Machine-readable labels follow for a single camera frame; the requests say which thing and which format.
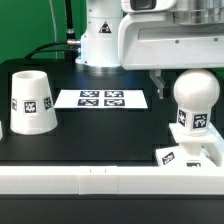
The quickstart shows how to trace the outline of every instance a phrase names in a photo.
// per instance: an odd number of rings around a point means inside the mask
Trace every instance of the black tabletop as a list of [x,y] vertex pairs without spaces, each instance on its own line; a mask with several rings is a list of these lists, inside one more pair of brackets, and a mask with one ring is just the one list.
[[[142,90],[148,109],[56,109],[56,129],[19,135],[9,128],[10,94],[12,74],[23,70],[47,73],[54,102],[61,89]],[[179,73],[164,73],[171,88]],[[2,163],[153,165],[156,149],[175,144],[168,124],[176,120],[177,105],[172,94],[159,99],[148,71],[96,75],[63,60],[10,60],[1,65],[0,74]]]
[[[48,74],[54,102],[61,89],[142,90],[148,109],[57,109],[58,126],[24,136],[10,128],[11,77],[17,71]],[[157,165],[155,150],[175,145],[172,88],[183,71],[164,71],[171,95],[160,100],[148,71],[95,75],[63,60],[9,60],[0,66],[0,165]],[[212,122],[224,134],[223,81]],[[223,196],[209,195],[1,195],[0,222],[7,223],[223,223]]]

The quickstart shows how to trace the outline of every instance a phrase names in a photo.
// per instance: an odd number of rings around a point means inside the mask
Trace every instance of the white cup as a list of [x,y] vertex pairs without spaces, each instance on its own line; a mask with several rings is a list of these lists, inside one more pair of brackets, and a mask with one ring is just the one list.
[[42,71],[13,74],[11,130],[19,134],[35,135],[51,131],[56,126],[47,74]]

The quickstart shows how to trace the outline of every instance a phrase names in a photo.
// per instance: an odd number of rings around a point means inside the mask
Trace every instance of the green wall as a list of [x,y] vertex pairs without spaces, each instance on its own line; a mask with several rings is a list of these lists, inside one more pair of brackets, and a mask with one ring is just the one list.
[[[58,29],[58,40],[66,40],[64,0],[52,0]],[[76,37],[85,32],[85,0],[72,0]],[[54,42],[49,0],[0,0],[0,63],[23,58],[36,47]],[[55,57],[53,53],[35,57]]]

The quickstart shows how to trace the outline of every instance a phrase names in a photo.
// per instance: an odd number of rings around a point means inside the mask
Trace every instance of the white ball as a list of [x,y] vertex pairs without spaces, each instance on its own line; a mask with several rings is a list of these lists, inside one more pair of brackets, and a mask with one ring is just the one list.
[[218,100],[219,93],[217,79],[204,69],[184,72],[174,85],[174,97],[178,105],[195,112],[211,109]]

